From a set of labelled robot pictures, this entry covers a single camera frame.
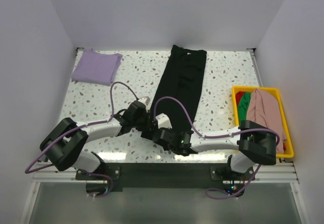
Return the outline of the black t shirt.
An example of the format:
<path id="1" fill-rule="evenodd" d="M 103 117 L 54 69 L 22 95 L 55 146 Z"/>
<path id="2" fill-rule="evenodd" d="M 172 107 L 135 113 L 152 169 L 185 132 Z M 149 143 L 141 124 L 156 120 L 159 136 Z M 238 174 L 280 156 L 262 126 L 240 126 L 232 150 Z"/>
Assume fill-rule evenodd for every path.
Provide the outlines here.
<path id="1" fill-rule="evenodd" d="M 158 99 L 170 96 L 184 105 L 193 121 L 201 96 L 206 61 L 205 50 L 196 51 L 173 45 L 150 110 L 154 110 Z M 156 108 L 156 114 L 161 113 L 169 117 L 172 129 L 176 133 L 191 130 L 182 107 L 175 101 L 170 99 L 161 101 Z"/>

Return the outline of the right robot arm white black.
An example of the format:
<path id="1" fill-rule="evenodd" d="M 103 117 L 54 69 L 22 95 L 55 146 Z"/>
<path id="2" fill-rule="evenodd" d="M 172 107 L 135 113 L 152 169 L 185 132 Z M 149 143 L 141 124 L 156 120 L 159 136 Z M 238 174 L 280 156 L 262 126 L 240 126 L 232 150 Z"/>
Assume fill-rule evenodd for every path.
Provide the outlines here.
<path id="1" fill-rule="evenodd" d="M 236 173 L 245 173 L 252 166 L 275 165 L 279 135 L 264 126 L 245 120 L 240 126 L 210 133 L 192 130 L 176 133 L 171 128 L 155 130 L 152 141 L 176 155 L 189 156 L 211 150 L 235 150 L 229 157 L 229 167 Z"/>

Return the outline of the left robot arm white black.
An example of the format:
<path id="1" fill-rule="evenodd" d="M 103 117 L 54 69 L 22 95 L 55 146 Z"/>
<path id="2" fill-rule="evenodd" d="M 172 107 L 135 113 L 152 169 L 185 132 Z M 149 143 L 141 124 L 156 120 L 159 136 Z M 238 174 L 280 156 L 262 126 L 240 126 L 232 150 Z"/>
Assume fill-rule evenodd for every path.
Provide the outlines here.
<path id="1" fill-rule="evenodd" d="M 59 171 L 73 167 L 98 173 L 104 161 L 96 153 L 83 151 L 84 145 L 101 138 L 118 137 L 132 129 L 148 130 L 151 123 L 149 102 L 149 97 L 141 97 L 110 120 L 86 123 L 64 118 L 43 140 L 40 150 Z"/>

